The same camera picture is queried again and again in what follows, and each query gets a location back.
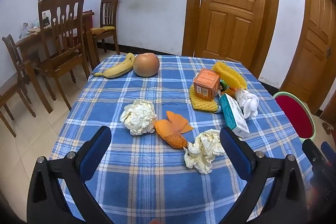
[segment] green stool rim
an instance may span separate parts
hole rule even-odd
[[[313,140],[313,139],[315,138],[315,134],[316,134],[316,127],[315,127],[315,122],[314,122],[314,120],[313,120],[313,117],[311,116],[311,113],[310,113],[309,109],[306,108],[306,106],[303,104],[303,102],[302,102],[299,98],[297,98],[295,95],[293,95],[293,94],[291,94],[291,93],[289,93],[289,92],[286,92],[286,91],[279,91],[278,93],[275,93],[275,94],[273,95],[273,99],[275,99],[276,97],[278,97],[278,96],[280,96],[280,95],[286,95],[286,96],[288,96],[288,97],[291,97],[291,98],[294,99],[296,102],[298,102],[298,103],[301,105],[301,107],[305,110],[305,112],[306,112],[306,114],[308,115],[308,117],[309,117],[309,119],[310,119],[310,122],[311,122],[311,124],[312,124],[312,126],[313,126],[313,135],[312,135],[310,138],[308,138],[308,139]],[[307,139],[300,138],[300,141],[301,141],[302,143],[304,142],[304,140],[307,140]]]

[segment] teal and white box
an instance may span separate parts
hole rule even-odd
[[[250,131],[238,102],[226,93],[220,97],[219,102],[223,110],[226,125],[237,136],[241,138],[248,136]]]

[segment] tablecloth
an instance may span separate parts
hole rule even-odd
[[[180,56],[158,58],[160,69],[153,77],[139,77],[133,70],[114,79],[90,76],[65,121],[51,158],[59,159],[69,151],[77,151],[100,126],[108,126],[112,132],[111,144],[86,185],[114,223],[149,223],[153,218],[168,224],[218,223],[246,185],[227,155],[217,156],[213,171],[201,175],[196,169],[185,166],[182,149],[171,148],[156,133],[132,136],[119,121],[124,107],[140,98],[153,102],[157,119],[167,118],[167,110],[187,118],[194,127],[184,134],[189,142],[201,132],[225,126],[222,113],[194,110],[189,99],[193,78],[201,68],[211,68],[217,60]],[[124,56],[111,56],[95,72],[123,60]],[[283,111],[242,64],[226,64],[244,76],[248,90],[259,98],[258,115],[247,119],[251,134],[244,141],[254,151],[262,150],[269,157],[284,158],[293,154],[308,185],[312,176],[310,162]],[[260,213],[271,182],[271,179],[267,181],[250,218]],[[81,218],[64,182],[62,189],[73,214]]]

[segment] metal screw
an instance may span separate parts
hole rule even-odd
[[[71,151],[67,154],[68,159],[73,159],[75,156],[76,156],[76,152],[73,152],[73,151]]]
[[[41,164],[43,161],[44,161],[44,157],[43,157],[43,156],[38,157],[37,162],[38,162],[39,164]]]
[[[293,155],[288,155],[287,157],[290,161],[295,161],[295,157]]]
[[[262,151],[257,151],[255,154],[258,158],[263,158],[265,156],[264,152]]]

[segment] crumpled white paper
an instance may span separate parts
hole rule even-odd
[[[211,173],[211,162],[216,156],[224,154],[219,130],[209,129],[200,133],[194,143],[188,142],[188,148],[184,148],[184,151],[184,161],[188,168],[195,167],[202,175]]]
[[[243,110],[244,119],[258,115],[259,98],[256,95],[249,93],[247,90],[237,89],[235,97]]]
[[[153,133],[156,114],[152,102],[135,99],[132,105],[124,107],[120,121],[130,130],[134,136],[144,133]]]

